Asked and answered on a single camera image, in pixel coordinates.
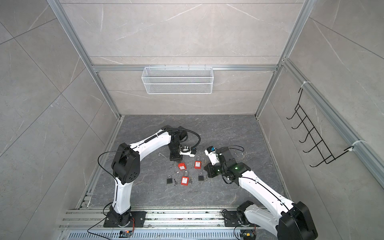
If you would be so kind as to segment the small red padlock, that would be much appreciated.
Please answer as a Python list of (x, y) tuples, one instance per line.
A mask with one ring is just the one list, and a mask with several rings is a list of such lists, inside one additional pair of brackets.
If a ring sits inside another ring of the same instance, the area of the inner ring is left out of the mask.
[(195, 169), (201, 169), (202, 168), (202, 161), (201, 161), (201, 157), (200, 156), (196, 157), (195, 163), (194, 163), (194, 168)]

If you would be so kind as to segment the red long-shackle padlock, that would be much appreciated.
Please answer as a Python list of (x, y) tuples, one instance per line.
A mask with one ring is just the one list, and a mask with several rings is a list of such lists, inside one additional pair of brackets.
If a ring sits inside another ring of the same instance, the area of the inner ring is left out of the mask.
[(182, 185), (182, 186), (188, 186), (188, 185), (189, 185), (189, 182), (190, 182), (189, 171), (185, 171), (185, 172), (183, 173), (182, 178), (181, 178), (181, 185)]

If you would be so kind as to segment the small black padlock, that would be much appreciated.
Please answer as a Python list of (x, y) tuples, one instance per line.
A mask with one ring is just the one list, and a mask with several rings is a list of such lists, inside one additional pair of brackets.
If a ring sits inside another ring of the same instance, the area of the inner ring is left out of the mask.
[(172, 184), (174, 182), (174, 179), (171, 175), (168, 175), (167, 177), (167, 185)]

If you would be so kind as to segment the red padlock with key ring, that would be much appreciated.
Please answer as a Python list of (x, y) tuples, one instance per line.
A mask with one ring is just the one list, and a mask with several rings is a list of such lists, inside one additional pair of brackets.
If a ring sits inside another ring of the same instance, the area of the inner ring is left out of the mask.
[(187, 166), (185, 163), (179, 163), (178, 168), (180, 169), (180, 171), (185, 171), (187, 169)]

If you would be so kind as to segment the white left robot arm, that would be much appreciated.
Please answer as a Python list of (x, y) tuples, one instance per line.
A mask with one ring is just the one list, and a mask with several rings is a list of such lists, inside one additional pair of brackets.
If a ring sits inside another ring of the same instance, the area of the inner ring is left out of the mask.
[(107, 204), (109, 211), (101, 221), (103, 227), (142, 227), (147, 213), (133, 212), (131, 205), (132, 188), (141, 173), (142, 160), (159, 148), (168, 146), (170, 161), (180, 162), (183, 156), (194, 157), (200, 142), (201, 136), (198, 133), (181, 126), (173, 128), (166, 125), (139, 142), (122, 143), (116, 151), (101, 153), (98, 165), (115, 182), (113, 201)]

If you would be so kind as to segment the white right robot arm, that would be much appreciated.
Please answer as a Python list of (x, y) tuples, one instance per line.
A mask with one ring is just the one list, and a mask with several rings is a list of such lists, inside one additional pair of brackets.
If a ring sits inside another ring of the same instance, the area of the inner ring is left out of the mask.
[(309, 208), (302, 202), (294, 203), (264, 183), (249, 166), (238, 163), (230, 148), (210, 146), (205, 150), (210, 163), (204, 169), (209, 178), (221, 176), (224, 183), (236, 184), (248, 191), (264, 207), (251, 201), (237, 208), (241, 225), (257, 225), (279, 240), (315, 240), (318, 232)]

